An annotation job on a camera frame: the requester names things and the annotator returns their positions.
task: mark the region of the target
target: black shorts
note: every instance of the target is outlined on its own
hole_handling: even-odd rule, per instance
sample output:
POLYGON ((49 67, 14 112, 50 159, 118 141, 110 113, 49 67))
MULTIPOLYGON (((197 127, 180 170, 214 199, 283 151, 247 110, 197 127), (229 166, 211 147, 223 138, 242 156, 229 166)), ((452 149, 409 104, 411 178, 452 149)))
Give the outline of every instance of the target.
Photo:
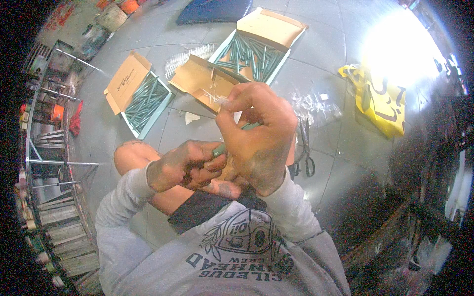
MULTIPOLYGON (((266 203, 255 195, 253 188, 243 190, 236 201, 250 209, 259 211, 265 211, 266 209, 266 203)), ((196 191, 171 214, 168 223, 176 233, 182 234, 211 219, 231 202, 232 200, 216 194, 196 191)))

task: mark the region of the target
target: sweatshirt sleeve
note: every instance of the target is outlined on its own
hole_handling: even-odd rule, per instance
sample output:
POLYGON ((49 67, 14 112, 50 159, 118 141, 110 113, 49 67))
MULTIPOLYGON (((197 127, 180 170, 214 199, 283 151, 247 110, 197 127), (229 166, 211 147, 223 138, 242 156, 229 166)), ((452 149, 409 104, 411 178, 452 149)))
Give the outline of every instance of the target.
POLYGON ((155 194, 146 182, 146 168, 130 170, 117 188, 100 202, 96 214, 99 248, 99 279, 106 295, 116 295, 124 287, 121 280, 153 251, 130 230, 128 221, 141 211, 155 194))
POLYGON ((260 197, 267 204, 282 235, 299 245, 316 264, 334 280, 343 295, 350 295, 344 268, 331 237, 321 231, 319 222, 311 210, 311 203, 303 199, 303 189, 296 185, 286 170, 283 184, 267 197, 260 197))

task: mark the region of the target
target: gray sweatshirt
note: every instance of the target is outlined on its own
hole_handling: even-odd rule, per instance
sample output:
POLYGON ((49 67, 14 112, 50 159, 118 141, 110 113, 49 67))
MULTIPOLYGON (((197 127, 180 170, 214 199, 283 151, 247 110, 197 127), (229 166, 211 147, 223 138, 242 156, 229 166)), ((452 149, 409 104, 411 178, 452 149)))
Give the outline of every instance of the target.
POLYGON ((155 192, 146 168, 125 174, 96 216, 106 295, 350 295, 331 237, 287 171, 267 212, 233 201, 153 251, 128 227, 155 192))

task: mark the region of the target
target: tattooed hand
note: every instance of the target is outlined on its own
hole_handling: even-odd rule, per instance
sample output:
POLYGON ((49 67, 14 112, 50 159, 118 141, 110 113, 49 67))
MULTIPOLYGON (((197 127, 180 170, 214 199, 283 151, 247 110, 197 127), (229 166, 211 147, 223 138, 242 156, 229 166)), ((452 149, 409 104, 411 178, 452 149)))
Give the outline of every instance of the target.
POLYGON ((260 195, 268 196, 283 183, 298 119, 291 105, 264 83, 236 85, 228 99, 216 117, 226 149, 239 175, 260 195), (236 125, 234 112, 238 111, 243 112, 236 125), (248 122, 261 126, 246 131, 239 128, 248 122))
POLYGON ((151 163, 146 171, 146 181, 157 192, 164 192, 175 185, 191 190, 209 185, 211 179, 220 176, 226 166, 227 155, 212 159, 212 150, 220 144, 188 140, 151 163))

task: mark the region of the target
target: red cloth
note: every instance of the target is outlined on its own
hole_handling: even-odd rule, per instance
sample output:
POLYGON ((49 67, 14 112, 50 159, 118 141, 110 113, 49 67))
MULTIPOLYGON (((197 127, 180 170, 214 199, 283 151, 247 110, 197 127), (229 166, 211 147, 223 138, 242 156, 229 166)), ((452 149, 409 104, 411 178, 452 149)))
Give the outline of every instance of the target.
POLYGON ((79 116, 81 115, 82 103, 83 102, 84 101, 81 101, 79 103, 79 106, 77 107, 76 113, 71 117, 71 122, 69 123, 69 131, 74 136, 77 136, 79 134, 80 129, 81 129, 81 118, 79 116))

